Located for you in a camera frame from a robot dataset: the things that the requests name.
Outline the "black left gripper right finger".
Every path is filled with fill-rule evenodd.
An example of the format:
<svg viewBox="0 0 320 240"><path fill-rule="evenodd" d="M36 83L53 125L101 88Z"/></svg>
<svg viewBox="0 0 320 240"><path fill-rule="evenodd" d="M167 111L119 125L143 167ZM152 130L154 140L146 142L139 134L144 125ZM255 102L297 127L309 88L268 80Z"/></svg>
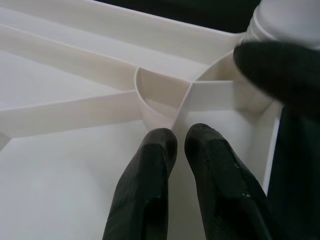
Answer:
<svg viewBox="0 0 320 240"><path fill-rule="evenodd" d="M206 239L278 238L265 192L218 131L194 124L184 151L195 178Z"/></svg>

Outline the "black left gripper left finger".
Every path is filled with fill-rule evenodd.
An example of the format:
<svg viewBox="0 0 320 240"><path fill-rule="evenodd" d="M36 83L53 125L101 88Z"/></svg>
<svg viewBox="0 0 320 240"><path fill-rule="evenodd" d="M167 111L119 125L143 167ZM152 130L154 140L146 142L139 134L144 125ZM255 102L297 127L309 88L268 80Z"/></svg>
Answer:
<svg viewBox="0 0 320 240"><path fill-rule="evenodd" d="M156 128L146 134L115 188L104 240L167 239L168 182L177 150L172 130Z"/></svg>

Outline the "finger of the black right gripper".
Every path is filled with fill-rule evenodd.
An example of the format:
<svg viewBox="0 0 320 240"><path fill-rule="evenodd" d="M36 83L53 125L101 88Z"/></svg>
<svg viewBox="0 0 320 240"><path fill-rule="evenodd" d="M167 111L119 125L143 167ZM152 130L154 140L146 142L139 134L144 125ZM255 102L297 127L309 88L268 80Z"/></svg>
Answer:
<svg viewBox="0 0 320 240"><path fill-rule="evenodd" d="M240 72L286 105L320 106L320 52L289 42L244 42L234 48Z"/></svg>

